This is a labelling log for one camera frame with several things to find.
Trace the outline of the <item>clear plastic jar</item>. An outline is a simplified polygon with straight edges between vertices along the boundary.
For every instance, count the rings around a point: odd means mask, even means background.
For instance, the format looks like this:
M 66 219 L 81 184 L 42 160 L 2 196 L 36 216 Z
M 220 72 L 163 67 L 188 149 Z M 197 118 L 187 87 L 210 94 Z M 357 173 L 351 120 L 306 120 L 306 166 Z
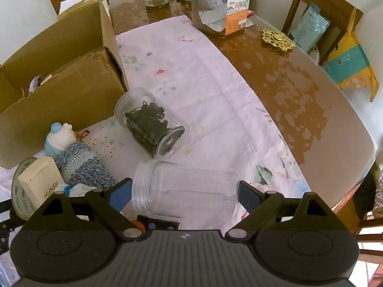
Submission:
M 236 172 L 143 160 L 134 175 L 132 204 L 140 214 L 183 219 L 201 213 L 225 221 L 236 211 L 238 182 Z

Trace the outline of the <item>cream carton box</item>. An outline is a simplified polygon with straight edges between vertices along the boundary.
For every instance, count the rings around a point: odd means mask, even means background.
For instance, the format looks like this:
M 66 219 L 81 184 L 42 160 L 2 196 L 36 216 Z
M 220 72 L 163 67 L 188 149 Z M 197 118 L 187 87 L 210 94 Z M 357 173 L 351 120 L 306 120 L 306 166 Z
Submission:
M 35 208 L 39 208 L 64 180 L 49 156 L 37 158 L 18 177 L 19 183 Z

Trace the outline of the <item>clear jar with black bits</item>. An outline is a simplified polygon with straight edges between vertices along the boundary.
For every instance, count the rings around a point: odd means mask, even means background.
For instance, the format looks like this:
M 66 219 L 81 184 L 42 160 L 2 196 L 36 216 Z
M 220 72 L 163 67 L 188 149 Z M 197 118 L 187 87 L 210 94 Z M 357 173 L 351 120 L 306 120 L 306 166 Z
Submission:
M 152 158 L 173 154 L 189 135 L 184 120 L 144 88 L 132 88 L 123 94 L 114 116 Z

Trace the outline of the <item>clear tape roll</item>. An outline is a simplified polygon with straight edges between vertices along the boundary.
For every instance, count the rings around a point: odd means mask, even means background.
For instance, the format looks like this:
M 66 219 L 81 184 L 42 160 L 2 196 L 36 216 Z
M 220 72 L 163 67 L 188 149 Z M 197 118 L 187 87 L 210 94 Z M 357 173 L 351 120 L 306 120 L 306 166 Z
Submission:
M 28 220 L 36 211 L 36 207 L 28 197 L 18 180 L 21 175 L 34 161 L 36 157 L 27 157 L 16 168 L 12 179 L 11 198 L 16 214 L 23 220 Z

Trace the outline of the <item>white blue-striped sock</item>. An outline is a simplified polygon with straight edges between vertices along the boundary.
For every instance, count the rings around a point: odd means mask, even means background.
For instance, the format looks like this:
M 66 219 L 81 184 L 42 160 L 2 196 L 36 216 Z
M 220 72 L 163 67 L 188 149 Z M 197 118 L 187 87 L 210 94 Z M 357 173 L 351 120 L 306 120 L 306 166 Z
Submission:
M 56 191 L 62 191 L 68 197 L 83 197 L 87 192 L 91 190 L 95 190 L 96 187 L 90 187 L 84 184 L 76 184 L 76 185 L 67 185 L 67 184 L 59 184 Z

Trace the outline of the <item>black toy with orange buttons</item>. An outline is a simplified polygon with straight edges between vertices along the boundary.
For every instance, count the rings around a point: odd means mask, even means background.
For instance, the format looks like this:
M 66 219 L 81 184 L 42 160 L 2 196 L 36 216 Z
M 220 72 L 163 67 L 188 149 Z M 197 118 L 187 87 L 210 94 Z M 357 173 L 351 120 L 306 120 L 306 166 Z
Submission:
M 133 220 L 132 223 L 144 233 L 155 229 L 175 231 L 179 229 L 180 225 L 179 222 L 176 221 L 166 221 L 156 218 L 150 218 L 143 215 L 137 215 L 137 218 Z

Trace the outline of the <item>grey knitted sock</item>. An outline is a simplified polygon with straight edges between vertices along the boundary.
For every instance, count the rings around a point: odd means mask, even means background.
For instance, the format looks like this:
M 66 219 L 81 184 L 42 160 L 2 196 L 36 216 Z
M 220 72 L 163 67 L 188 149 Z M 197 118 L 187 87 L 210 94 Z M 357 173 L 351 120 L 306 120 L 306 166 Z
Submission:
M 70 144 L 55 163 L 67 185 L 83 184 L 108 190 L 118 183 L 96 153 L 87 144 L 79 141 Z

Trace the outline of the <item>blue white snowman doll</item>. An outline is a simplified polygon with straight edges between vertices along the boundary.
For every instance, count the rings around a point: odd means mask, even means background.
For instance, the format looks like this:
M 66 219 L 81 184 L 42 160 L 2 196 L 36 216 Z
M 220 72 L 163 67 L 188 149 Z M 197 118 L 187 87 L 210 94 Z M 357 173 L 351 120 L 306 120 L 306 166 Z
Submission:
M 45 138 L 45 154 L 57 160 L 68 146 L 76 141 L 77 137 L 71 124 L 55 122 Z

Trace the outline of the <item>pink floral tablecloth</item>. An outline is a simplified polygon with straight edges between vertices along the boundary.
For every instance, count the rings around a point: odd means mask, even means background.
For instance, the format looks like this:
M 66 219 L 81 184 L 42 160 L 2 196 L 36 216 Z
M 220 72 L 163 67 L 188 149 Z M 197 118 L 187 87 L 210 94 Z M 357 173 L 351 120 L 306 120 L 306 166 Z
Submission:
M 144 88 L 188 125 L 169 162 L 233 170 L 260 190 L 299 198 L 309 186 L 260 99 L 186 16 L 115 35 L 128 90 Z M 146 152 L 114 113 L 82 130 L 116 179 L 134 174 Z

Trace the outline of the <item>open cardboard box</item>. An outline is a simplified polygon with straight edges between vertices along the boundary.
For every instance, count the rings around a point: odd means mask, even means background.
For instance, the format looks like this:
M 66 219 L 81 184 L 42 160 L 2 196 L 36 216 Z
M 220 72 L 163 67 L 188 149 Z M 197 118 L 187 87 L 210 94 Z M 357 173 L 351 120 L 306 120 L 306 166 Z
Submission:
M 1 66 L 1 166 L 41 151 L 54 122 L 79 131 L 111 117 L 128 88 L 105 7 L 68 13 Z

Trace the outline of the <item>yellow teal bag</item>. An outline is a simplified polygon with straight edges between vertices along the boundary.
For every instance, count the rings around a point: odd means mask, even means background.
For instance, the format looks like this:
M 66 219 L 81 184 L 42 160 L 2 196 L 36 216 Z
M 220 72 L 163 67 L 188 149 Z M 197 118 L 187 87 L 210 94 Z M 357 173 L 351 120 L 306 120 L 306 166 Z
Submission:
M 339 89 L 370 88 L 369 99 L 373 102 L 379 82 L 355 34 L 356 11 L 354 8 L 346 33 L 321 67 Z

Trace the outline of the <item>gold snowflake coaster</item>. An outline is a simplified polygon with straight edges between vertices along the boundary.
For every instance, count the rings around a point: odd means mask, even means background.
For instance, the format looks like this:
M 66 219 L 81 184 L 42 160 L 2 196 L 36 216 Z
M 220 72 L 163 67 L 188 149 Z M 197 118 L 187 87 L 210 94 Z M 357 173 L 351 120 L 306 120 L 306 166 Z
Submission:
M 289 39 L 284 33 L 275 30 L 262 30 L 262 41 L 265 44 L 271 45 L 272 47 L 282 51 L 288 52 L 295 48 L 296 44 Z

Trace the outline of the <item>teal packet on chair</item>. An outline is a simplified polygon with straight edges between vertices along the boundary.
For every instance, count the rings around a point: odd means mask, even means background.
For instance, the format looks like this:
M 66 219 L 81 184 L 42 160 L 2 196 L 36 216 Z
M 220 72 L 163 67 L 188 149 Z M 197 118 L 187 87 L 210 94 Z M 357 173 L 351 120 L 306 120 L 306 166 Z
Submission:
M 329 26 L 330 22 L 321 15 L 320 8 L 310 3 L 296 27 L 290 30 L 288 37 L 307 53 L 316 45 Z

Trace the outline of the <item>large clear black-lid jar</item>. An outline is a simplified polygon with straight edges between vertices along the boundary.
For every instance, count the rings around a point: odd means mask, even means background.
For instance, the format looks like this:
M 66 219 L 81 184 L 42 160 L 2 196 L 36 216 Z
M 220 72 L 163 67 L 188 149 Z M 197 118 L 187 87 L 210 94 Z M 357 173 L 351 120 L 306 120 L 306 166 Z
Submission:
M 191 0 L 193 26 L 225 38 L 245 28 L 249 4 L 250 0 Z

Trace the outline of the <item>wooden chair near right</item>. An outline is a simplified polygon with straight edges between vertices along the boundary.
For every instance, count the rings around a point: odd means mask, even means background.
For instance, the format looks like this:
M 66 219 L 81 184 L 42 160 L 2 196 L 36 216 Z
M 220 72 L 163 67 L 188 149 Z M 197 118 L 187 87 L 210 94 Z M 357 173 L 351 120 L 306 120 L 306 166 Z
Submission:
M 362 16 L 346 0 L 293 0 L 282 31 L 306 53 L 316 47 L 322 64 L 346 34 L 350 21 L 357 25 Z

